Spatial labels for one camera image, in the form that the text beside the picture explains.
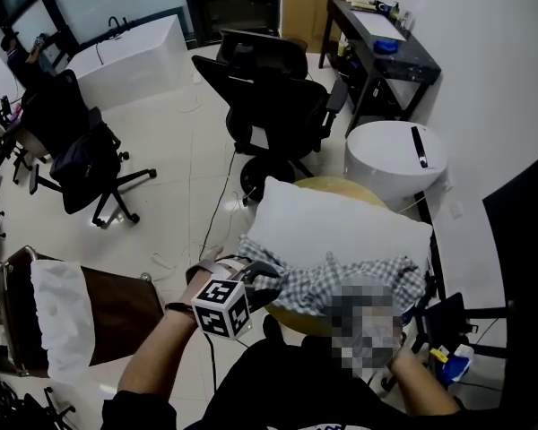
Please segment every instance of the hand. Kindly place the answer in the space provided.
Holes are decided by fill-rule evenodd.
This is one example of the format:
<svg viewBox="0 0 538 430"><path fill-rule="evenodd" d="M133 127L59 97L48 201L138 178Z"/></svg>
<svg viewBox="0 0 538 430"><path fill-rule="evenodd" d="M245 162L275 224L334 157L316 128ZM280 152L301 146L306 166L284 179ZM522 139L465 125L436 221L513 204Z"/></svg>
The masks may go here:
<svg viewBox="0 0 538 430"><path fill-rule="evenodd" d="M205 256L205 260L215 261L217 257L223 252L223 247L214 248ZM191 305L191 298L194 297L197 292L201 289L205 282L211 278L212 274L205 269L201 269L197 274L191 279L189 285L187 285L186 291L183 292L181 298L179 299L180 303L185 303Z"/></svg>

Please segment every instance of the white cylinder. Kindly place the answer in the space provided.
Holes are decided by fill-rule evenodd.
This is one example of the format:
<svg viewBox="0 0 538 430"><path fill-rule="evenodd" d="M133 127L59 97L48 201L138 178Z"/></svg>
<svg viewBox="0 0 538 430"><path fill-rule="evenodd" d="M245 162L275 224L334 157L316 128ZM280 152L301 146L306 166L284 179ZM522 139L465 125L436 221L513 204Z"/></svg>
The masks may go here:
<svg viewBox="0 0 538 430"><path fill-rule="evenodd" d="M417 127L426 157L421 164L412 129ZM406 121L376 121L357 127L347 138L345 177L387 203L428 188L447 168L439 138L426 126Z"/></svg>

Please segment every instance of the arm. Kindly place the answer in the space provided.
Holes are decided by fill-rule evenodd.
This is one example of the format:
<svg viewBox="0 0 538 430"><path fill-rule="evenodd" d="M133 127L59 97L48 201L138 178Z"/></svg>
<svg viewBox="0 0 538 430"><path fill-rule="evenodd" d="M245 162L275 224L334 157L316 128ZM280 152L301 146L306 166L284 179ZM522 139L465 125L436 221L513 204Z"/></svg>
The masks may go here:
<svg viewBox="0 0 538 430"><path fill-rule="evenodd" d="M456 401L409 348L401 348L396 353L390 369L412 416L445 416L460 411Z"/></svg>
<svg viewBox="0 0 538 430"><path fill-rule="evenodd" d="M26 64L35 64L38 60L40 52L40 47L34 47L28 56L28 59L26 59Z"/></svg>
<svg viewBox="0 0 538 430"><path fill-rule="evenodd" d="M213 250L214 260L222 249ZM191 304L191 298L210 278L209 271L199 271L179 299ZM117 386L118 391L150 393L169 400L179 362L197 323L191 314L166 311L163 319L130 360Z"/></svg>

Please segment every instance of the shirt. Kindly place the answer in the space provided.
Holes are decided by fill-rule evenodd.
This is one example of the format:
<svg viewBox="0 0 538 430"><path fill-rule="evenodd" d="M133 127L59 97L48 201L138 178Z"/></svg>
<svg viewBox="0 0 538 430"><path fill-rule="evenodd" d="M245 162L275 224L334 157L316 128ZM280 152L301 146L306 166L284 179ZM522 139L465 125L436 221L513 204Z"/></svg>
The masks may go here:
<svg viewBox="0 0 538 430"><path fill-rule="evenodd" d="M8 67L26 90L35 90L44 81L45 73L42 71L38 62L29 64L28 51L23 47L17 47L14 51L8 53Z"/></svg>
<svg viewBox="0 0 538 430"><path fill-rule="evenodd" d="M350 370L335 367L330 359L312 355L307 348L261 340L231 368L203 419L188 429L474 430L490 425L488 413L409 417L383 402L365 382L353 378ZM161 397L120 391L104 404L102 430L175 430L176 415Z"/></svg>

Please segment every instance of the white cushion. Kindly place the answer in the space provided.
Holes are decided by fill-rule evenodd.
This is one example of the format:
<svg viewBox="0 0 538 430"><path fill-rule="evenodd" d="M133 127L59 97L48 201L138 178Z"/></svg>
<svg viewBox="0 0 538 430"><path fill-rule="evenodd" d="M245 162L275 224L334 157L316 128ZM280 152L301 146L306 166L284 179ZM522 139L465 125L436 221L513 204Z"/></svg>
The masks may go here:
<svg viewBox="0 0 538 430"><path fill-rule="evenodd" d="M340 194L268 177L247 236L288 264L307 268L333 252L342 264L408 256L424 273L432 226Z"/></svg>

